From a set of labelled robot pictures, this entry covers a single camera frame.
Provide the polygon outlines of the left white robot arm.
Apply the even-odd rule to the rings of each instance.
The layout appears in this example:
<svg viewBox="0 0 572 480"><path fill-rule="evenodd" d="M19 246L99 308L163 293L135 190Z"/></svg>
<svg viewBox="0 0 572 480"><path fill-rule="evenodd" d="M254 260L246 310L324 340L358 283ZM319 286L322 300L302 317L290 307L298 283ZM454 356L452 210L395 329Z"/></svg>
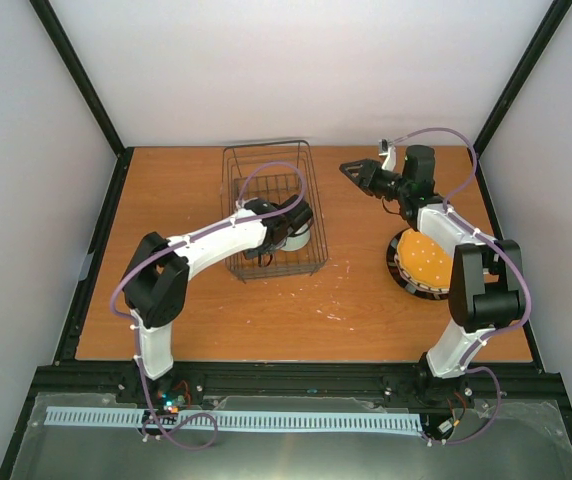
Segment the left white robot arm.
<svg viewBox="0 0 572 480"><path fill-rule="evenodd" d="M236 254L254 259L275 252L312 219L312 208L302 195L279 205L252 198L242 201L229 217L197 231L172 238L152 232L141 240L111 296L110 308L118 312L117 295L123 294L133 319L143 395L159 403L173 393L172 323L184 309L189 282Z"/></svg>

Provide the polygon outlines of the grey wire dish rack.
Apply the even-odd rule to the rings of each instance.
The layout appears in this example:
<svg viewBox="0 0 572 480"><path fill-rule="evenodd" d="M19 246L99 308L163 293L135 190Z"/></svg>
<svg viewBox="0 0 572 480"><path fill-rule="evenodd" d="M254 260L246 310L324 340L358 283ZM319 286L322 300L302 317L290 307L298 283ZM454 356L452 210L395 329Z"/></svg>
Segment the grey wire dish rack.
<svg viewBox="0 0 572 480"><path fill-rule="evenodd" d="M238 144L222 153L222 214L235 210L239 198L259 197L279 210L304 191L303 201L288 215L311 213L308 244L297 251L272 250L268 253L238 253L225 260L237 279L267 279L312 275L328 259L327 241L318 193L316 172L309 143L303 139Z"/></svg>

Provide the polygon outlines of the light green ceramic bowl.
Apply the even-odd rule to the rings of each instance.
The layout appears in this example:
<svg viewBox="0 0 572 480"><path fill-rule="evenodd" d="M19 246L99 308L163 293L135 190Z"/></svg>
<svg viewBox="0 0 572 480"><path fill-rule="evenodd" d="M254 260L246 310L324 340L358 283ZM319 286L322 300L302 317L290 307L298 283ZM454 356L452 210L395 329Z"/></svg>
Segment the light green ceramic bowl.
<svg viewBox="0 0 572 480"><path fill-rule="evenodd" d="M308 244L310 238L310 225L305 224L292 235L289 235L281 245L280 249L285 252L300 250Z"/></svg>

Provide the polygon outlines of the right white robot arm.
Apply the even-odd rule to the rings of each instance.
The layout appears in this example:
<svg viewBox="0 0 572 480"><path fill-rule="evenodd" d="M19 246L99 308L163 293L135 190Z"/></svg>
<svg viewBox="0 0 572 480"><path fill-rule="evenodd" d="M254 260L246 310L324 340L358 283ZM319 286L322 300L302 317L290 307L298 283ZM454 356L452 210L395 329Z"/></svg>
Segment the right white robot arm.
<svg viewBox="0 0 572 480"><path fill-rule="evenodd" d="M435 151L411 145L401 172L394 149L385 159L343 163L341 172L362 192L395 201L409 227L430 239L452 260L447 289L450 320L438 342L417 364L418 394L437 395L460 385L470 362L491 337L530 316L532 300L521 267L521 250L511 240L484 235L435 191Z"/></svg>

